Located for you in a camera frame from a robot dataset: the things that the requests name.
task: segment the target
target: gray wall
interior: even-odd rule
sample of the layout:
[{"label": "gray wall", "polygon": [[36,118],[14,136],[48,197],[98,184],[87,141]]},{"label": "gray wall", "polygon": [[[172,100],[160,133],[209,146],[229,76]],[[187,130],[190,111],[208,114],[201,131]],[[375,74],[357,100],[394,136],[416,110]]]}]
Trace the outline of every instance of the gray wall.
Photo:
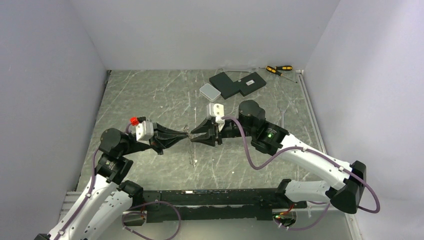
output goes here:
[{"label": "gray wall", "polygon": [[340,0],[72,0],[108,69],[303,69]]},{"label": "gray wall", "polygon": [[77,183],[106,70],[69,1],[0,6],[0,239],[29,240]]},{"label": "gray wall", "polygon": [[365,239],[424,239],[423,26],[419,1],[342,0],[305,69],[328,152],[366,163],[381,199]]}]

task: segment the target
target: screwdriver handle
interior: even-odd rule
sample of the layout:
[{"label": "screwdriver handle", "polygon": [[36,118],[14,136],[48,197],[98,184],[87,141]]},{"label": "screwdriver handle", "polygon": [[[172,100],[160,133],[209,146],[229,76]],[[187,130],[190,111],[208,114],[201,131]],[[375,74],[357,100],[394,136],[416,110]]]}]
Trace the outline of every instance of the screwdriver handle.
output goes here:
[{"label": "screwdriver handle", "polygon": [[287,65],[287,66],[276,66],[275,70],[291,71],[291,70],[293,70],[293,67],[289,66],[289,65]]},{"label": "screwdriver handle", "polygon": [[266,66],[266,70],[270,73],[276,74],[278,76],[283,75],[281,72],[277,71],[275,68],[273,68],[272,66]]}]

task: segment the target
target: tabletop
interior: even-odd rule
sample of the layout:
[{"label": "tabletop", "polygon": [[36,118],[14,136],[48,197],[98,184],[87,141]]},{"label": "tabletop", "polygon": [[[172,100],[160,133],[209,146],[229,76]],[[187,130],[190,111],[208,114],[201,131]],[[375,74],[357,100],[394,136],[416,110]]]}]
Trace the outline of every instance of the tabletop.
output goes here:
[{"label": "tabletop", "polygon": [[[280,124],[280,108],[286,109],[284,128],[304,143],[320,149],[310,120],[305,96],[295,79],[294,71],[284,72],[289,79],[259,69],[266,86],[247,95],[240,93],[215,101],[224,105],[225,115],[236,117],[242,101],[255,100],[266,112],[266,119]],[[77,191],[88,183],[91,159],[106,129],[125,130],[131,117],[145,116],[164,127],[192,130],[206,117],[209,102],[199,89],[218,70],[114,70],[111,72],[98,111],[88,152],[82,167]],[[247,72],[227,72],[235,82]],[[270,155],[260,153],[249,145],[256,165]],[[184,139],[157,155],[153,150],[125,157],[134,164],[125,179],[145,190],[244,189],[276,188],[282,179],[316,181],[318,177],[284,160],[284,154],[261,170],[247,162],[241,138],[223,139],[222,145],[211,147]]]}]

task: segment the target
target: gray marble surface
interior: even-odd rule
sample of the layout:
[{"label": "gray marble surface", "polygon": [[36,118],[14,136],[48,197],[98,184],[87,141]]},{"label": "gray marble surface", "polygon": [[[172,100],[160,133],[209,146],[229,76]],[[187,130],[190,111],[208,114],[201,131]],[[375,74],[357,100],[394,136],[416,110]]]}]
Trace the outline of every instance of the gray marble surface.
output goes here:
[{"label": "gray marble surface", "polygon": [[[104,130],[117,128],[124,131],[129,119],[134,116],[146,116],[178,131],[183,131],[186,126],[192,130],[206,117],[206,105],[209,103],[200,95],[199,88],[217,73],[217,70],[112,71],[77,191],[81,191],[90,179],[90,162]],[[226,100],[219,97],[215,102],[224,105],[226,115],[235,116],[239,103],[255,100],[265,109],[267,120],[275,124],[279,124],[281,119],[279,108],[286,108],[284,128],[319,149],[301,86],[264,69],[258,70],[258,73],[267,82],[265,87],[246,97],[237,94]],[[244,72],[227,74],[233,81],[248,75]],[[285,75],[295,78],[294,72]],[[256,165],[270,157],[252,146],[249,150]],[[224,139],[223,144],[216,147],[184,139],[166,149],[164,155],[148,150],[126,157],[134,161],[126,179],[145,190],[275,188],[284,178],[318,180],[315,175],[285,161],[284,154],[261,170],[252,169],[246,160],[241,138]]]}]

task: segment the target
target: yellow and black screwdriver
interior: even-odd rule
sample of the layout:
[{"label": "yellow and black screwdriver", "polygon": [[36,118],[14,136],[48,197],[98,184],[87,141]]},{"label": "yellow and black screwdriver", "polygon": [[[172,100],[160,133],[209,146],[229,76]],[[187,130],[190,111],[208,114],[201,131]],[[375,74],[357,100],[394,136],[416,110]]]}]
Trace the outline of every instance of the yellow and black screwdriver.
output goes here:
[{"label": "yellow and black screwdriver", "polygon": [[293,81],[292,79],[290,79],[290,78],[288,78],[288,77],[286,77],[286,76],[284,76],[281,72],[279,72],[279,71],[277,71],[277,70],[283,70],[283,71],[291,71],[292,69],[293,69],[293,67],[292,66],[277,66],[277,67],[272,67],[272,66],[266,66],[266,68],[265,68],[268,72],[270,72],[270,73],[273,73],[273,74],[275,74],[275,75],[278,75],[278,76],[283,76],[283,77],[285,77],[286,79],[288,79],[288,80],[290,80],[290,81],[292,81],[292,82],[294,82],[294,83],[298,83],[297,81]]}]

